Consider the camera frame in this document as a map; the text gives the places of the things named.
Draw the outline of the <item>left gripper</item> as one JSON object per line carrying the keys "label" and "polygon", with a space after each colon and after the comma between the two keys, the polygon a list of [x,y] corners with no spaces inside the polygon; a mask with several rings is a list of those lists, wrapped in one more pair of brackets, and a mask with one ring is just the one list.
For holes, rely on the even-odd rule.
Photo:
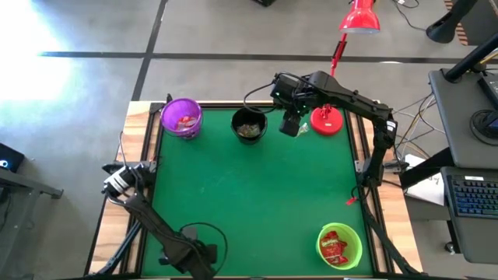
{"label": "left gripper", "polygon": [[211,280],[216,275],[218,246],[205,245],[198,240],[174,240],[167,244],[167,257],[160,257],[161,265],[171,265],[180,273],[189,273],[196,280]]}

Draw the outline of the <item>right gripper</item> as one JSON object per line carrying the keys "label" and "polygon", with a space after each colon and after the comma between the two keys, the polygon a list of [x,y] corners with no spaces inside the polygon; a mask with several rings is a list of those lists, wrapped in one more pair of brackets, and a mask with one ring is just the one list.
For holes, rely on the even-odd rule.
{"label": "right gripper", "polygon": [[307,114],[316,105],[315,93],[274,92],[277,109],[285,110],[279,130],[288,136],[296,137],[300,129],[300,115]]}

